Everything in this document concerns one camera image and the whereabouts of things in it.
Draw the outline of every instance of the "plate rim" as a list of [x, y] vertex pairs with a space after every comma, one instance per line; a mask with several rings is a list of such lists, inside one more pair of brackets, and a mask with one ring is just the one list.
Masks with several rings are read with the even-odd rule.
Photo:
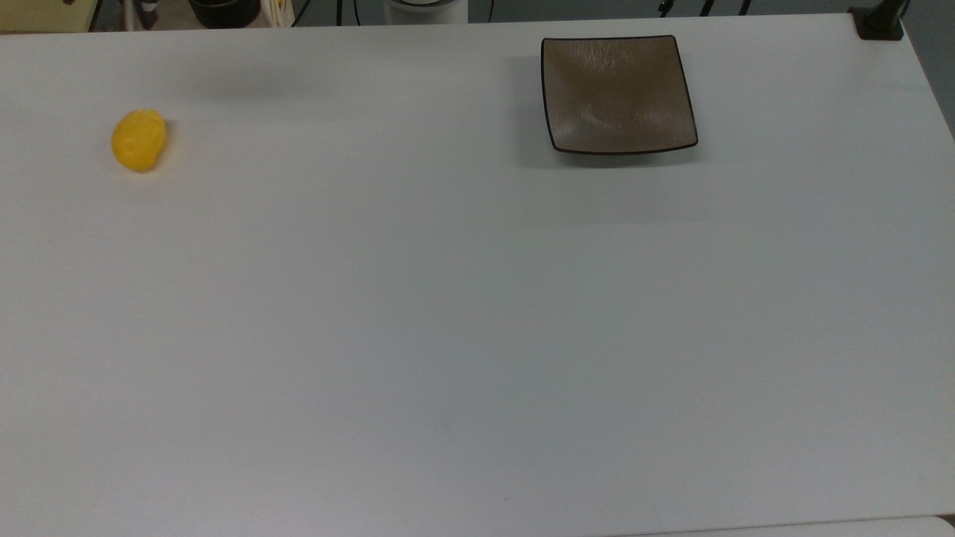
[[[676, 49], [676, 61], [680, 66], [680, 76], [683, 78], [683, 88], [687, 92], [687, 105], [690, 107], [690, 122], [693, 125], [693, 142], [686, 145], [666, 147], [663, 149], [650, 149], [647, 151], [580, 151], [577, 149], [567, 149], [565, 147], [560, 147], [554, 140], [554, 130], [550, 125], [550, 112], [547, 108], [547, 82], [546, 77], [544, 76], [543, 64], [543, 50], [547, 41], [623, 41], [633, 39], [657, 39], [661, 37], [671, 38], [673, 40], [673, 47]], [[680, 45], [676, 39], [676, 35], [673, 35], [672, 33], [664, 33], [660, 35], [626, 35], [619, 37], [545, 37], [541, 40], [541, 93], [543, 95], [543, 115], [547, 122], [547, 136], [550, 138], [550, 144], [554, 150], [561, 153], [569, 153], [573, 155], [651, 155], [654, 153], [666, 153], [668, 151], [687, 149], [689, 147], [694, 147], [700, 142], [700, 134], [696, 127], [696, 114], [693, 112], [693, 100], [690, 98], [690, 86], [687, 84], [687, 72], [683, 68], [683, 56], [680, 54]]]

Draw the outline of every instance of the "table surface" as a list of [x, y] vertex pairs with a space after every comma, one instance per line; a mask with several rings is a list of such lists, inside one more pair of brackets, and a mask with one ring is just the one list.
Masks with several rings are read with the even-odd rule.
[[[663, 33], [699, 145], [554, 152], [541, 39]], [[0, 45], [5, 534], [955, 511], [955, 144], [907, 40], [832, 14]], [[141, 107], [170, 126], [145, 175], [109, 149]]]
[[753, 527], [670, 533], [669, 537], [955, 537], [955, 528], [938, 518], [910, 518], [800, 526]]

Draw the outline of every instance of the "square plate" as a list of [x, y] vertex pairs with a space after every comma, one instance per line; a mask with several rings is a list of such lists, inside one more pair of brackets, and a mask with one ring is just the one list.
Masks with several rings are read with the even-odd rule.
[[672, 35], [544, 39], [541, 84], [558, 151], [635, 155], [698, 142]]

